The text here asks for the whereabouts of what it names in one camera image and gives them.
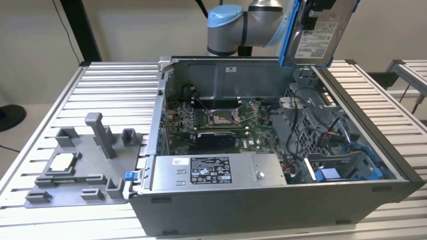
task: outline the hard drive label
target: hard drive label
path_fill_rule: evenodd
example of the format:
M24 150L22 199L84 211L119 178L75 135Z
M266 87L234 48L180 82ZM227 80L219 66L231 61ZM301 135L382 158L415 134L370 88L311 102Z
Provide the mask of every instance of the hard drive label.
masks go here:
M231 184L233 170L229 157L193 157L191 183L193 184Z
M314 30L305 30L295 53L297 59L323 59L338 22L318 22Z

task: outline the blue latch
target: blue latch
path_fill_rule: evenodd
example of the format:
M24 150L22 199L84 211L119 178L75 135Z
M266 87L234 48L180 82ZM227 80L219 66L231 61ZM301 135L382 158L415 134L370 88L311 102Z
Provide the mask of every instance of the blue latch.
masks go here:
M124 181L136 181L139 179L139 173L135 171L128 171L124 174Z

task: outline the black stand base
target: black stand base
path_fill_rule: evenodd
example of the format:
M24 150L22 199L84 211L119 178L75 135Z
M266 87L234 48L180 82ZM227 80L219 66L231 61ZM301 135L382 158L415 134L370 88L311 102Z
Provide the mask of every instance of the black stand base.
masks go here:
M26 109L19 105L6 105L0 107L0 132L10 130L27 117Z

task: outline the metal workbench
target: metal workbench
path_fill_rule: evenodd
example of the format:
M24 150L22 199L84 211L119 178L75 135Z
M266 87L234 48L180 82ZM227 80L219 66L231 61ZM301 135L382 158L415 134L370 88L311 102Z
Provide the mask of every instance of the metal workbench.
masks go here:
M427 179L427 128L399 105L357 64L335 61L329 69L423 179ZM135 128L148 139L158 93L156 63L92 63L80 67L22 150L0 186L0 238L139 239L146 237L130 204L26 209L26 195L58 143L60 127L84 124L88 112L102 112L114 133ZM138 166L144 165L144 148ZM357 225L189 237L243 239L427 239L427 187L403 202L381 206Z
M387 72L398 76L427 96L427 60L394 60Z

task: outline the barcode label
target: barcode label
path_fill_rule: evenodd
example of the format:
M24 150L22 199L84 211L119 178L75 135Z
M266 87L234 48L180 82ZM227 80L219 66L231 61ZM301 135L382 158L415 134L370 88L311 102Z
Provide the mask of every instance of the barcode label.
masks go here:
M314 30L305 30L295 53L297 59L323 59L338 23L318 22Z

